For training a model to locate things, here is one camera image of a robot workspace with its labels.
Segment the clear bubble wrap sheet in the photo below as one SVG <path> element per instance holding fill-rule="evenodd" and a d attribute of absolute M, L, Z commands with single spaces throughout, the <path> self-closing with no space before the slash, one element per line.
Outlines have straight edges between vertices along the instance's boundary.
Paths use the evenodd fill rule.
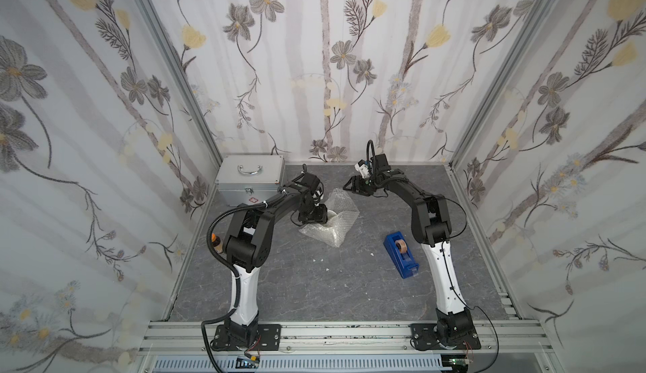
<path fill-rule="evenodd" d="M 360 211 L 349 193 L 341 188 L 335 188 L 324 204 L 327 210 L 335 211 L 339 215 L 330 223 L 308 224 L 299 232 L 332 248 L 340 248 L 357 221 Z"/>

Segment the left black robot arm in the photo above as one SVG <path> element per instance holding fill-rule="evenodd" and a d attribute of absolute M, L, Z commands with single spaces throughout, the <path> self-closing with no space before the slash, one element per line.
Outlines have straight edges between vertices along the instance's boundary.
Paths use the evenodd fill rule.
<path fill-rule="evenodd" d="M 233 213 L 223 243 L 226 260 L 235 271 L 234 312 L 226 321 L 231 330 L 255 335 L 259 270 L 269 257 L 275 225 L 284 217 L 296 217 L 298 226 L 327 223 L 323 192 L 320 178 L 303 171 L 276 195 L 256 205 L 240 206 Z"/>

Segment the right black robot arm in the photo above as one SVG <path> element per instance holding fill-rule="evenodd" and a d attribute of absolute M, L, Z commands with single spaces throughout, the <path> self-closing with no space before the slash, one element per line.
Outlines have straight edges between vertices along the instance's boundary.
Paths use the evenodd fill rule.
<path fill-rule="evenodd" d="M 475 329 L 451 256 L 452 224 L 447 198 L 424 191 L 403 171 L 391 168 L 384 154 L 361 159 L 354 168 L 357 174 L 343 186 L 345 191 L 374 196 L 383 189 L 397 195 L 411 209 L 410 230 L 427 257 L 437 295 L 435 336 L 445 349 L 457 348 L 473 337 Z"/>

